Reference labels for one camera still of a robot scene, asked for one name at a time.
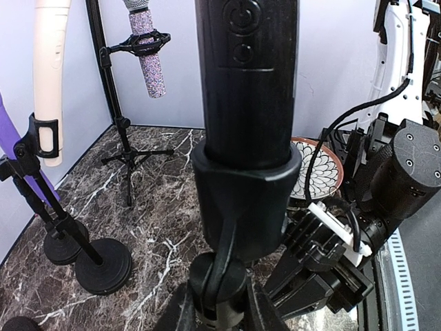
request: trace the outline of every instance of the patterned bowl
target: patterned bowl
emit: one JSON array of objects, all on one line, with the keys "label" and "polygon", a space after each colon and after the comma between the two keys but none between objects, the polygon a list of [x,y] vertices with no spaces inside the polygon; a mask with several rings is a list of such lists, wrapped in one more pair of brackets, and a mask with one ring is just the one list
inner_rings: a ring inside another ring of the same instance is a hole
[{"label": "patterned bowl", "polygon": [[[302,155],[300,176],[291,193],[291,198],[306,200],[305,182],[306,172],[311,163],[312,154],[317,142],[314,140],[294,137],[291,139]],[[312,199],[321,199],[333,194],[343,181],[343,165],[329,148],[323,146],[314,162],[309,190]]]}]

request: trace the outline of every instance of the screw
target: screw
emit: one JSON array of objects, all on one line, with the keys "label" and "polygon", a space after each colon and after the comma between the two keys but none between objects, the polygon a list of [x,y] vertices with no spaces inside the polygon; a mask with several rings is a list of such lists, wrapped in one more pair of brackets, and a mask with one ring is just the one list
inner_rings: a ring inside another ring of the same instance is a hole
[{"label": "screw", "polygon": [[17,156],[18,157],[24,157],[25,156],[25,151],[22,149],[17,150]]}]

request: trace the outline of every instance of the marble floor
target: marble floor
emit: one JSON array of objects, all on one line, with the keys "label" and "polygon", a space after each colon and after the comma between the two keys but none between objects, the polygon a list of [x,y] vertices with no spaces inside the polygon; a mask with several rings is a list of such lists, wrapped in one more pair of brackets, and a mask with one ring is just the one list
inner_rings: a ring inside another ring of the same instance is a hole
[{"label": "marble floor", "polygon": [[[130,128],[132,145],[174,148],[173,156],[153,156],[130,179],[134,205],[126,207],[124,169],[100,160],[121,147],[114,128],[106,132],[65,178],[58,192],[68,212],[83,222],[91,239],[115,238],[132,252],[134,271],[117,293],[98,297],[83,290],[72,265],[57,267],[44,256],[43,222],[36,218],[0,269],[0,327],[11,317],[33,318],[46,331],[152,330],[190,263],[209,248],[203,240],[189,155],[203,131]],[[277,254],[256,269],[264,279]],[[292,330],[355,331],[342,312],[324,309],[288,321]]]}]

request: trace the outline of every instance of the purple glitter microphone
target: purple glitter microphone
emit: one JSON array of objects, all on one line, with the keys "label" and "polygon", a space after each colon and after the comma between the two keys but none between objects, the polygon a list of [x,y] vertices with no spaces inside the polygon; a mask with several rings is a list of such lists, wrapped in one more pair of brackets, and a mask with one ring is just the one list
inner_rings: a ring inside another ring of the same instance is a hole
[{"label": "purple glitter microphone", "polygon": [[[149,0],[123,0],[129,10],[130,25],[135,36],[153,31],[152,13],[148,8]],[[153,39],[144,39],[140,43],[151,43]],[[159,55],[139,57],[147,91],[151,98],[160,98],[165,94],[163,71]]]}]

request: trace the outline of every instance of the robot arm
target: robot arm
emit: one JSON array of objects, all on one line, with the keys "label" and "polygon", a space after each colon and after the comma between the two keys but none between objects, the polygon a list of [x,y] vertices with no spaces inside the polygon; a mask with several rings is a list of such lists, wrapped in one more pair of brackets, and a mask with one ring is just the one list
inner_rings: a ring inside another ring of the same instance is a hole
[{"label": "robot arm", "polygon": [[[369,100],[388,95],[405,77],[411,83],[399,97],[364,111],[358,127],[365,132],[380,113],[386,114],[389,122],[397,126],[404,119],[422,124],[424,49],[429,24],[429,13],[415,5],[409,8],[408,0],[377,1],[374,31],[379,34],[378,62]],[[410,73],[409,59],[413,59]]]}]

